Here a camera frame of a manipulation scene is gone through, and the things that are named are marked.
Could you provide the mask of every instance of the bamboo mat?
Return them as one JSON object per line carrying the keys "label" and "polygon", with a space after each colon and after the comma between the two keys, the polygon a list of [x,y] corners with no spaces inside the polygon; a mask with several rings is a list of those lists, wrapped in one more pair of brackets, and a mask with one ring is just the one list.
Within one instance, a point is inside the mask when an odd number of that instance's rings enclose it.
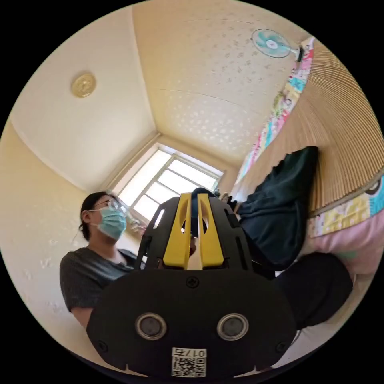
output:
{"label": "bamboo mat", "polygon": [[232,195],[244,200],[287,153],[309,145],[320,150],[312,215],[368,185],[384,167],[384,139],[368,100],[344,65],[317,40],[297,105]]}

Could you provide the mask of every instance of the gray t-shirt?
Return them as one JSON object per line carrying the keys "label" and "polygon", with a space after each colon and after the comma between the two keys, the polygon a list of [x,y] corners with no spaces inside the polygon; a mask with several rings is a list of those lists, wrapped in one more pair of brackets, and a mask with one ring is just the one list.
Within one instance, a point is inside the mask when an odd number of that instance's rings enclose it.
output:
{"label": "gray t-shirt", "polygon": [[75,307],[94,308],[104,288],[133,270],[136,255],[123,249],[119,252],[127,265],[106,260],[89,248],[79,248],[63,257],[60,286],[68,311]]}

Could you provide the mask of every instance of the qr code label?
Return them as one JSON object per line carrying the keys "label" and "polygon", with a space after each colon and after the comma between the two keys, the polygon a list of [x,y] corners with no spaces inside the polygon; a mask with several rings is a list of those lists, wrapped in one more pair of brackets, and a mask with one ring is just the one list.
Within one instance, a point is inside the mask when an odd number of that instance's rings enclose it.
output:
{"label": "qr code label", "polygon": [[205,377],[206,349],[172,348],[172,376]]}

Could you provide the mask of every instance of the window frame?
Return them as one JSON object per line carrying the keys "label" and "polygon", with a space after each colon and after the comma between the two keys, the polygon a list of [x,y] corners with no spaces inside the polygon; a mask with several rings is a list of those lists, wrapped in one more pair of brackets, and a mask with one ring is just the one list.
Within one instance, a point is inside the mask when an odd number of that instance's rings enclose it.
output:
{"label": "window frame", "polygon": [[[138,197],[134,200],[134,202],[132,203],[131,206],[128,206],[126,203],[124,203],[124,201],[121,200],[120,198],[120,194],[124,191],[124,189],[127,187],[127,185],[130,183],[130,181],[142,170],[142,168],[144,167],[144,165],[152,158],[152,156],[155,155],[155,153],[157,151],[162,151],[162,152],[165,152],[167,153],[168,155],[170,155],[171,157],[167,160],[167,162],[161,167],[161,169],[156,173],[156,175],[150,180],[150,182],[146,185],[146,187],[140,192],[140,194],[138,195]],[[224,172],[220,171],[220,170],[217,170],[218,173],[214,173],[210,170],[207,170],[205,169],[204,167],[198,165],[198,164],[195,164],[193,161],[190,161],[188,159],[185,159],[184,157],[178,155],[178,152],[173,152],[173,151],[170,151],[170,150],[167,150],[166,148],[162,148],[162,147],[158,147],[156,149],[156,151],[150,156],[150,158],[144,162],[144,164],[137,170],[137,172],[135,172],[134,175],[132,175],[132,177],[128,180],[128,182],[126,183],[126,185],[124,186],[124,188],[121,189],[120,193],[118,194],[118,198],[120,200],[120,202],[123,203],[123,205],[128,209],[128,212],[135,218],[135,219],[138,219],[140,220],[142,223],[144,223],[145,225],[148,225],[150,223],[150,221],[145,218],[144,216],[142,216],[139,212],[137,212],[135,209],[134,209],[134,206],[138,203],[138,201],[143,197],[143,196],[146,196],[148,197],[149,199],[151,199],[152,201],[154,201],[156,204],[159,204],[156,200],[154,200],[153,198],[151,198],[150,196],[148,196],[146,193],[148,192],[148,190],[150,189],[150,187],[154,184],[154,183],[159,183],[160,185],[164,186],[165,188],[169,189],[170,191],[174,192],[174,193],[177,193],[179,194],[178,192],[172,190],[172,188],[169,188],[165,185],[163,185],[161,182],[158,181],[158,179],[160,178],[160,176],[166,171],[170,171],[180,177],[182,177],[183,179],[197,185],[198,187],[201,187],[201,188],[205,188],[204,186],[202,186],[201,184],[198,184],[196,183],[195,181],[193,180],[190,180],[188,179],[187,177],[171,170],[171,169],[168,169],[168,167],[171,165],[171,163],[174,161],[174,160],[178,160],[202,173],[204,173],[205,175],[207,176],[210,176],[212,178],[214,178],[216,180],[216,182],[214,183],[212,189],[214,190],[215,188],[217,188],[218,184],[220,183],[220,180],[221,178],[223,177],[224,175]]]}

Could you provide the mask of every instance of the dark hair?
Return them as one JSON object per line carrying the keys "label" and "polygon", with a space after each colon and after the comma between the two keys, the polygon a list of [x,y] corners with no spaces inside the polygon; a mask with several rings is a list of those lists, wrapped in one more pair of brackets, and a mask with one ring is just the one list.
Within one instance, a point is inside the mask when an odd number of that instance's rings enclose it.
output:
{"label": "dark hair", "polygon": [[88,227],[88,224],[83,221],[81,214],[83,213],[83,211],[89,211],[93,209],[97,201],[103,196],[111,196],[112,198],[116,199],[116,196],[106,191],[94,192],[88,195],[83,201],[83,204],[81,205],[81,209],[80,209],[81,224],[79,226],[79,230],[81,230],[81,232],[83,233],[84,239],[87,241],[89,241],[89,237],[90,237],[89,227]]}

